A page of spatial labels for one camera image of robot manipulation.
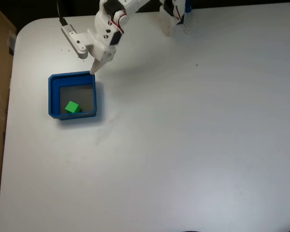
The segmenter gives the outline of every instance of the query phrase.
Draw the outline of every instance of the blue plastic tray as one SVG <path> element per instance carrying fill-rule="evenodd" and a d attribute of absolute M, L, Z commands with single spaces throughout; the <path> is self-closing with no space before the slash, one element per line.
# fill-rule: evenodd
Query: blue plastic tray
<path fill-rule="evenodd" d="M 60 113 L 60 88 L 80 85 L 92 85 L 93 110 L 74 114 Z M 53 118 L 60 120 L 94 117 L 97 112 L 95 75 L 86 72 L 71 72 L 51 75 L 48 79 L 48 113 Z"/>

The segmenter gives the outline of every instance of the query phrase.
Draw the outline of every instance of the green block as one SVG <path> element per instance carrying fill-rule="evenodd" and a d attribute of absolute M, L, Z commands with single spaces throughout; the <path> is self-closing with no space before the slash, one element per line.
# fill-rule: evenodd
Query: green block
<path fill-rule="evenodd" d="M 68 113 L 78 113 L 81 111 L 81 107 L 78 104 L 72 101 L 69 101 L 65 110 L 68 111 Z"/>

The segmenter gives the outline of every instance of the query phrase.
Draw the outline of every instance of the white table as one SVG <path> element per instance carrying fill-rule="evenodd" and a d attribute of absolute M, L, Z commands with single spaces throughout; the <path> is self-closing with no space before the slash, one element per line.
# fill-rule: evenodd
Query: white table
<path fill-rule="evenodd" d="M 157 13 L 134 15 L 96 73 L 98 115 L 67 121 L 48 115 L 48 77 L 93 58 L 58 19 L 21 30 L 0 232 L 290 230 L 290 3 L 197 14 L 171 38 Z"/>

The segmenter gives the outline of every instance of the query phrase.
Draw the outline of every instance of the blue bin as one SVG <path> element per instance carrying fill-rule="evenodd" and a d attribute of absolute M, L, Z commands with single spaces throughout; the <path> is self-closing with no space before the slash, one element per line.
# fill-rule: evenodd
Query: blue bin
<path fill-rule="evenodd" d="M 81 100 L 74 101 L 73 95 L 69 95 L 69 99 L 63 97 L 63 92 L 67 92 L 67 88 L 73 89 L 71 92 L 75 98 L 81 99 L 83 92 L 86 91 L 87 95 Z M 67 113 L 64 108 L 69 101 L 73 101 L 80 105 L 82 111 L 79 113 Z M 92 105 L 89 109 L 83 110 L 84 105 L 88 105 L 88 102 Z M 48 114 L 53 118 L 60 120 L 82 118 L 82 117 L 94 117 L 97 113 L 96 103 L 96 87 L 95 87 L 95 75 L 91 75 L 89 71 L 86 72 L 71 72 L 63 74 L 51 75 L 48 79 Z"/>

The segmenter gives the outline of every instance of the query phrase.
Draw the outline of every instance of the robotic arm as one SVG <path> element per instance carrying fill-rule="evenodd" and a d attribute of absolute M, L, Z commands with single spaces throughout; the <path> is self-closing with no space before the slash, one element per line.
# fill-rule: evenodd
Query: robotic arm
<path fill-rule="evenodd" d="M 183 21 L 186 1 L 160 1 L 162 5 L 159 19 L 166 34 L 170 35 L 176 24 Z M 113 59 L 116 45 L 124 34 L 122 27 L 128 22 L 129 17 L 147 2 L 149 0 L 100 0 L 94 28 L 84 33 L 76 33 L 72 25 L 63 23 L 61 30 L 79 58 L 86 59 L 88 52 L 95 58 L 91 74 Z"/>

